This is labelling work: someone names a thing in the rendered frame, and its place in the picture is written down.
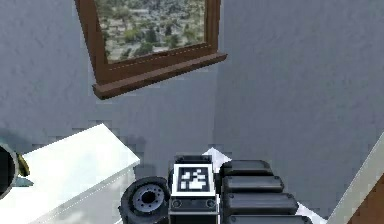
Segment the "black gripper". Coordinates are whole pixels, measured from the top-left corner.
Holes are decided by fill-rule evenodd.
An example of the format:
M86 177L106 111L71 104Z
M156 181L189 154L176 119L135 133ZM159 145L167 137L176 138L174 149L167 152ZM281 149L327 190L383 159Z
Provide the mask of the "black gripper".
M118 210L123 224L168 224L170 193L163 177L145 177L123 193Z

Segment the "olive yellow small object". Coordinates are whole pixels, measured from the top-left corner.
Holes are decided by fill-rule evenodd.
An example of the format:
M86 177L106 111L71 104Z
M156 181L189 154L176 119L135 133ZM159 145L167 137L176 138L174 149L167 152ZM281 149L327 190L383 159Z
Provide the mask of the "olive yellow small object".
M21 154L17 155L18 163L19 163L19 174L23 177L30 175L29 166L26 160L23 158Z

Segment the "brown framed window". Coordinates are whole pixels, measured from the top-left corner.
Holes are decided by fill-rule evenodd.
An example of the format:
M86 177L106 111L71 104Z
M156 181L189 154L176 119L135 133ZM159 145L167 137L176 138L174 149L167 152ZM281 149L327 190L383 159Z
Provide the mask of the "brown framed window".
M94 72L93 92L110 99L224 61L219 50L221 0L205 0L204 41L115 63L107 60L95 0L74 0Z

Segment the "grey round pot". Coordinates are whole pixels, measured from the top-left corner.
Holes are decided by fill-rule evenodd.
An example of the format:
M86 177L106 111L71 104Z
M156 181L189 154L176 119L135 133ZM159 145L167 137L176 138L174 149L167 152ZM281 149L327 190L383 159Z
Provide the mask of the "grey round pot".
M0 144L0 200L5 198L15 185L18 170L17 154L7 145Z

